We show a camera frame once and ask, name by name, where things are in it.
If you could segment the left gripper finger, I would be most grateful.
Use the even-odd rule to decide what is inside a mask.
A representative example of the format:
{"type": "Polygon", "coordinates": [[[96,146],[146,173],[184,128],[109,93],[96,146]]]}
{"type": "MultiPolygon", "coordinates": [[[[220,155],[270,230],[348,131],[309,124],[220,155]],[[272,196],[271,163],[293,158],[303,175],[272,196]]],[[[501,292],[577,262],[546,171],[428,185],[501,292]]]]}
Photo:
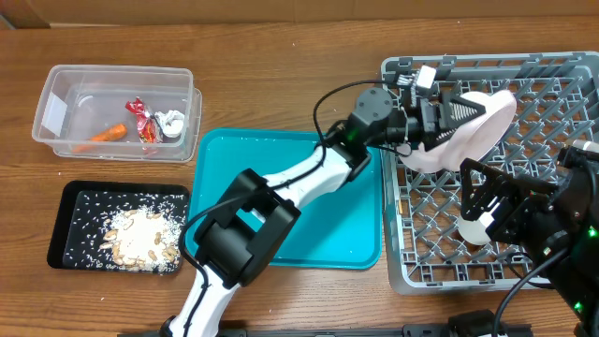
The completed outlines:
{"type": "Polygon", "coordinates": [[[450,140],[455,132],[456,128],[439,129],[434,131],[430,140],[430,149],[434,149],[450,140]]]}
{"type": "Polygon", "coordinates": [[[462,126],[486,113],[484,105],[449,92],[442,92],[439,103],[440,126],[462,126]]]}

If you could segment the white plate with food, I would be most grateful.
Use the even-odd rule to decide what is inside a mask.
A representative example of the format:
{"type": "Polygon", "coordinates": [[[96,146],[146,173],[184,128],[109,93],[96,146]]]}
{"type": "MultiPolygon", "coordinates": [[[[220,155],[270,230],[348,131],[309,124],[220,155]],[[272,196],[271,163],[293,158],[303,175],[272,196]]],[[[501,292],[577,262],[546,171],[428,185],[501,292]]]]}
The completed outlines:
{"type": "Polygon", "coordinates": [[[483,105],[486,113],[460,126],[446,142],[440,163],[452,171],[458,171],[465,158],[479,160],[490,151],[512,123],[517,109],[517,101],[508,90],[492,95],[468,92],[460,97],[483,105]]]}

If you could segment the white paper cup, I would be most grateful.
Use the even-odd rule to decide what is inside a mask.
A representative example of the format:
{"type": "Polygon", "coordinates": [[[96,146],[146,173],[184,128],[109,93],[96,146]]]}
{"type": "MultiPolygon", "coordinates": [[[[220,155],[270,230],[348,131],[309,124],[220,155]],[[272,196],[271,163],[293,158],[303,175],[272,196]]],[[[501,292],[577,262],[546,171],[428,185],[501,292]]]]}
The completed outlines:
{"type": "Polygon", "coordinates": [[[491,242],[487,234],[487,228],[493,223],[494,219],[489,212],[483,212],[475,221],[458,219],[458,232],[461,237],[473,245],[485,245],[491,242]]]}

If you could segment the white tissue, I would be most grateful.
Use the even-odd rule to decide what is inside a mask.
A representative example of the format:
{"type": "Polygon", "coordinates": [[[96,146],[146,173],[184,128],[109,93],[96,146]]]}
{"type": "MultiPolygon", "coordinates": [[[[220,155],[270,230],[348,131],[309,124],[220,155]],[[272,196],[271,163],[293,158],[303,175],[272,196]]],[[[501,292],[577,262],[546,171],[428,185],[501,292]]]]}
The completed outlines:
{"type": "Polygon", "coordinates": [[[168,112],[157,111],[154,114],[154,118],[162,134],[167,138],[178,138],[183,132],[184,115],[178,110],[169,110],[168,112]]]}

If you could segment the red snack wrapper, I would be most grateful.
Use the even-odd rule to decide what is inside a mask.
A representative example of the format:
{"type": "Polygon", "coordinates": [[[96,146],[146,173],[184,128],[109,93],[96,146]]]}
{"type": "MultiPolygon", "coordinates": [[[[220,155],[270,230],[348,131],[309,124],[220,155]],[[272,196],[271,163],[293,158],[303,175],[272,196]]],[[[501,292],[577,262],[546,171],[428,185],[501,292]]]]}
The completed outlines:
{"type": "Polygon", "coordinates": [[[127,101],[125,108],[136,117],[136,126],[139,139],[143,143],[161,143],[162,133],[151,109],[137,97],[134,101],[127,101]]]}

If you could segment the orange carrot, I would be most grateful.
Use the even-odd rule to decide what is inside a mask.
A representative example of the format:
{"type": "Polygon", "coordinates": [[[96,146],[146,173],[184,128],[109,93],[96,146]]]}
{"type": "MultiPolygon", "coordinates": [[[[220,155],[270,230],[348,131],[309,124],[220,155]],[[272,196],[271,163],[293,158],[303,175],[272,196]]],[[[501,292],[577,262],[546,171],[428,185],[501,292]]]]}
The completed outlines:
{"type": "MultiPolygon", "coordinates": [[[[118,124],[118,125],[114,125],[106,130],[104,130],[102,133],[99,133],[91,138],[88,139],[88,142],[107,142],[107,141],[115,141],[115,140],[119,140],[122,139],[126,136],[127,134],[127,128],[124,124],[118,124]]],[[[78,145],[77,147],[75,147],[73,149],[74,153],[81,153],[81,152],[85,152],[88,151],[89,149],[93,148],[93,145],[90,145],[89,143],[87,144],[83,144],[83,145],[78,145]]]]}

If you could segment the pink bowl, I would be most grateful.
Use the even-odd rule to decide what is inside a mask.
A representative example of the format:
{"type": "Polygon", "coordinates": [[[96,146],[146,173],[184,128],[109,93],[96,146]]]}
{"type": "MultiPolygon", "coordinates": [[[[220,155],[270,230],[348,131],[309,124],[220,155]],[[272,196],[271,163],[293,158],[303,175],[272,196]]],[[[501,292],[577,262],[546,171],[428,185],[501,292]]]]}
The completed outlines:
{"type": "Polygon", "coordinates": [[[445,148],[446,145],[443,143],[426,151],[424,144],[419,143],[418,147],[410,155],[402,158],[402,162],[410,170],[420,173],[434,173],[443,168],[441,156],[445,148]]]}

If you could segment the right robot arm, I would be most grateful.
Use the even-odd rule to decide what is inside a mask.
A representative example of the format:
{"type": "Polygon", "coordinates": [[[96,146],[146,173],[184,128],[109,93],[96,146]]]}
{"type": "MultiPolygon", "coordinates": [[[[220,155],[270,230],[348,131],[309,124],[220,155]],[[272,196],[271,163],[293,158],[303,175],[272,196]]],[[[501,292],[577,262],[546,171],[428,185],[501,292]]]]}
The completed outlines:
{"type": "Polygon", "coordinates": [[[568,170],[561,184],[515,178],[471,158],[460,164],[461,217],[474,221],[489,213],[489,238],[522,247],[534,264],[509,290],[492,322],[479,328],[482,333],[508,335],[504,310],[536,276],[548,279],[577,316],[575,335],[598,333],[598,155],[568,147],[558,163],[568,170]]]}

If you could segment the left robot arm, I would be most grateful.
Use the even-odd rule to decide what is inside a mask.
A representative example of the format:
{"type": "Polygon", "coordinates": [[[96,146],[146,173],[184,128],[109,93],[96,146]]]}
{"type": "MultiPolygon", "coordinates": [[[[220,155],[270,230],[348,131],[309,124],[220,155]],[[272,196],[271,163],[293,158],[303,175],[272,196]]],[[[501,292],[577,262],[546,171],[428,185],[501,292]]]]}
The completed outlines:
{"type": "Polygon", "coordinates": [[[270,264],[302,208],[354,181],[370,163],[371,147],[401,140],[433,149],[488,115],[483,104],[452,94],[436,104],[417,97],[406,108],[395,107],[381,81],[365,83],[348,118],[317,133],[308,158],[270,176],[242,171],[215,205],[186,221],[178,246],[196,277],[182,310],[159,335],[216,335],[236,290],[270,264]]]}

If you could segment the grey dishwasher rack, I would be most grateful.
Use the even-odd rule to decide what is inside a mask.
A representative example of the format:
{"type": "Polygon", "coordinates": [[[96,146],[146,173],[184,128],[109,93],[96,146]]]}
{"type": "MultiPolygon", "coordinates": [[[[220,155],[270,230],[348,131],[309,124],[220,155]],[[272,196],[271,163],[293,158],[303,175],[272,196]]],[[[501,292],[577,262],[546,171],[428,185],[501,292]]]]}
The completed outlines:
{"type": "MultiPolygon", "coordinates": [[[[559,183],[559,150],[569,139],[598,139],[598,55],[593,51],[394,56],[383,79],[436,68],[432,92],[510,91],[516,115],[483,163],[513,176],[559,183]]],[[[442,169],[420,173],[395,154],[381,154],[387,272],[403,295],[507,290],[533,267],[520,247],[472,246],[458,234],[461,181],[442,169]],[[402,201],[403,214],[397,201],[402,201]]]]}

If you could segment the teal serving tray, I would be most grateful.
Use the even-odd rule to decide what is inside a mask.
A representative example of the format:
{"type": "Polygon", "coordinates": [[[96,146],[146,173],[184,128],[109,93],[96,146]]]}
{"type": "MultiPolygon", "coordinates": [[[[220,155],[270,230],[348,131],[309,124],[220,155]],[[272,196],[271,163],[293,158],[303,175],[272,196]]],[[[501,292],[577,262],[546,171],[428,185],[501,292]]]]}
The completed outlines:
{"type": "MultiPolygon", "coordinates": [[[[199,143],[189,215],[216,204],[245,169],[277,173],[314,151],[310,132],[219,128],[199,143]]],[[[294,268],[366,270],[382,253],[383,177],[381,154],[340,190],[312,201],[272,260],[294,268]]]]}

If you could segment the rice and peanut pile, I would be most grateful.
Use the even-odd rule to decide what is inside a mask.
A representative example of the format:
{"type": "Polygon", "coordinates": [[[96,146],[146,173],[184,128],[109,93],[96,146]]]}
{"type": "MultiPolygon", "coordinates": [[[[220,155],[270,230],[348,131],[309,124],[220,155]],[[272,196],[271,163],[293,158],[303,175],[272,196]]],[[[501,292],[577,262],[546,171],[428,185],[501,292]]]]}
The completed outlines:
{"type": "Polygon", "coordinates": [[[181,224],[177,217],[140,207],[114,212],[101,225],[102,242],[97,251],[107,261],[97,261],[97,267],[157,273],[179,268],[181,224]]]}

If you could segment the black plastic tray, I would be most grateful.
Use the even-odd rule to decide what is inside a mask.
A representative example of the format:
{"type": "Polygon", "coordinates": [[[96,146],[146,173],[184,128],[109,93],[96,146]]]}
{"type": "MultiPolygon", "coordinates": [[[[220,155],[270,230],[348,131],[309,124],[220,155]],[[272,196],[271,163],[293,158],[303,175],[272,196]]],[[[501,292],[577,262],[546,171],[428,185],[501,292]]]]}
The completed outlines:
{"type": "Polygon", "coordinates": [[[50,267],[62,270],[108,271],[97,249],[101,223],[112,213],[149,207],[186,220],[190,193],[182,185],[72,181],[62,193],[47,254],[50,267]]]}

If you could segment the clear plastic storage bin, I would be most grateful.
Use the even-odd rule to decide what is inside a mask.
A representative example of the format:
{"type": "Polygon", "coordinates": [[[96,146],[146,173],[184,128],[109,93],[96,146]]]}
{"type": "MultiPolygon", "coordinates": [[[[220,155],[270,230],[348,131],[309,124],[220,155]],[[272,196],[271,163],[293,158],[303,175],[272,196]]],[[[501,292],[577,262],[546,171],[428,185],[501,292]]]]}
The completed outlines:
{"type": "Polygon", "coordinates": [[[192,159],[201,121],[202,94],[185,68],[157,66],[54,66],[46,79],[32,126],[33,140],[63,157],[184,163],[192,159]],[[139,139],[136,117],[125,108],[139,97],[155,114],[178,110],[183,132],[161,143],[139,139]],[[118,124],[124,138],[107,142],[88,139],[118,124]],[[78,145],[93,148],[74,153],[78,145]]]}

